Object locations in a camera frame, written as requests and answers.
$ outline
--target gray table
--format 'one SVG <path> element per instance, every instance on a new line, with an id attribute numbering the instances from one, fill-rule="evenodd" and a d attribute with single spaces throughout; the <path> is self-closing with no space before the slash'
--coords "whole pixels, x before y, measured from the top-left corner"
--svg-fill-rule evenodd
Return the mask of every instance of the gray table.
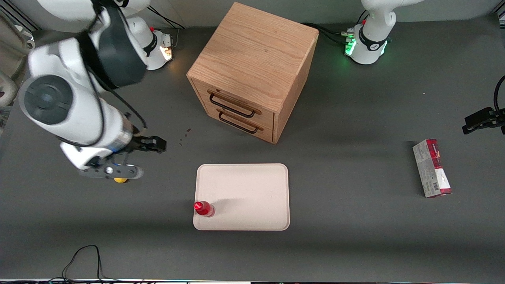
<path id="1" fill-rule="evenodd" d="M 372 66 L 321 37 L 276 146 L 209 118 L 193 93 L 185 73 L 212 32 L 183 31 L 175 61 L 119 91 L 168 142 L 164 154 L 131 156 L 140 180 L 79 176 L 15 107 L 0 148 L 0 278 L 58 276 L 76 249 L 96 244 L 116 278 L 504 281 L 505 137 L 461 131 L 492 105 L 505 72 L 495 16 L 399 23 Z M 423 196 L 411 144 L 426 138 L 439 139 L 451 196 Z M 194 229 L 205 163 L 284 163 L 291 226 Z M 69 276 L 94 278 L 95 260 L 84 251 Z"/>

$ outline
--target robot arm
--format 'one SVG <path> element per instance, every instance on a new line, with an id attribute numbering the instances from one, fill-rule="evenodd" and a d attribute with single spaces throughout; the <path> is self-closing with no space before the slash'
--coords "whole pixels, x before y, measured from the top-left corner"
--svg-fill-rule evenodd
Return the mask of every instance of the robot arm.
<path id="1" fill-rule="evenodd" d="M 100 29 L 37 47 L 29 55 L 32 77 L 20 89 L 20 106 L 63 141 L 63 152 L 81 174 L 139 178 L 139 168 L 114 161 L 114 156 L 162 152 L 165 141 L 139 136 L 127 117 L 98 94 L 140 82 L 146 58 L 114 2 L 95 1 L 93 8 L 103 23 Z"/>
<path id="2" fill-rule="evenodd" d="M 93 2 L 98 0 L 37 0 L 39 4 L 54 16 L 66 21 L 91 23 L 96 10 Z M 143 57 L 148 70 L 156 70 L 172 60 L 172 37 L 149 28 L 146 22 L 134 14 L 149 7 L 151 0 L 108 0 L 120 7 L 127 17 L 129 32 L 143 49 Z"/>
<path id="3" fill-rule="evenodd" d="M 409 6 L 423 0 L 361 0 L 369 11 L 364 24 L 360 23 L 347 29 L 345 35 L 351 35 L 345 54 L 360 64 L 372 64 L 384 54 L 387 37 L 396 23 L 393 11 L 398 7 Z"/>

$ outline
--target metal handle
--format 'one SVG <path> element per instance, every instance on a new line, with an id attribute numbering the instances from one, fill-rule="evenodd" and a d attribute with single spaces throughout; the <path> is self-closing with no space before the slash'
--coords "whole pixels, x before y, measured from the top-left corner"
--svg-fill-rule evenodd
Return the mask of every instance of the metal handle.
<path id="1" fill-rule="evenodd" d="M 235 124 L 235 123 L 233 123 L 233 122 L 231 122 L 231 121 L 229 121 L 229 120 L 226 120 L 226 119 L 222 118 L 222 117 L 221 117 L 222 115 L 223 115 L 223 112 L 219 112 L 219 119 L 220 119 L 222 122 L 227 123 L 227 124 L 229 124 L 229 125 L 231 125 L 231 126 L 234 126 L 234 127 L 238 128 L 238 129 L 240 129 L 240 130 L 243 130 L 243 131 L 245 131 L 245 132 L 247 132 L 247 133 L 249 133 L 249 134 L 255 134 L 255 133 L 258 131 L 258 129 L 259 129 L 259 128 L 256 126 L 256 127 L 255 127 L 255 129 L 251 131 L 251 130 L 249 130 L 249 129 L 247 129 L 247 128 L 244 128 L 244 127 L 242 127 L 242 126 L 240 126 L 240 125 L 238 125 L 238 124 Z"/>
<path id="2" fill-rule="evenodd" d="M 213 98 L 213 97 L 215 97 L 215 96 L 214 96 L 214 94 L 213 94 L 213 93 L 211 93 L 211 97 L 210 97 L 209 99 L 211 100 L 211 103 L 213 103 L 214 105 L 216 105 L 216 106 L 220 106 L 220 107 L 222 107 L 222 108 L 223 108 L 223 109 L 225 109 L 225 110 L 229 110 L 229 111 L 231 111 L 232 113 L 238 114 L 238 115 L 243 116 L 243 117 L 245 117 L 245 118 L 251 118 L 251 117 L 253 117 L 253 115 L 256 113 L 256 111 L 255 111 L 255 110 L 253 110 L 253 111 L 251 112 L 251 114 L 247 115 L 247 114 L 245 114 L 245 113 L 243 113 L 243 112 L 240 112 L 240 111 L 238 111 L 238 110 L 234 110 L 233 108 L 227 107 L 227 106 L 225 106 L 224 104 L 221 104 L 221 103 L 218 103 L 218 102 L 216 102 L 216 101 L 212 100 L 212 98 Z"/>

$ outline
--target red bottle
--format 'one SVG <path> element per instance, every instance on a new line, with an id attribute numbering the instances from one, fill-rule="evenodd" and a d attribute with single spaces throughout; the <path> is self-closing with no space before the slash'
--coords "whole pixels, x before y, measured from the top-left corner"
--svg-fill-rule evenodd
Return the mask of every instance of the red bottle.
<path id="1" fill-rule="evenodd" d="M 201 215 L 203 217 L 212 217 L 216 212 L 216 208 L 214 208 L 214 206 L 212 206 L 212 204 L 207 201 L 197 201 L 194 203 L 193 208 L 198 213 L 198 215 Z"/>

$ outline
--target white tray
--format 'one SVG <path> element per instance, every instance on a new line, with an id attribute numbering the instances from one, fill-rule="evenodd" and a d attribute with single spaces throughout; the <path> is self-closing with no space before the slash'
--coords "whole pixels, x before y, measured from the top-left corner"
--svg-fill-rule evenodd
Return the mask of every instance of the white tray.
<path id="1" fill-rule="evenodd" d="M 283 164 L 206 164 L 196 174 L 195 201 L 216 208 L 193 211 L 198 230 L 282 231 L 289 227 L 288 171 Z"/>

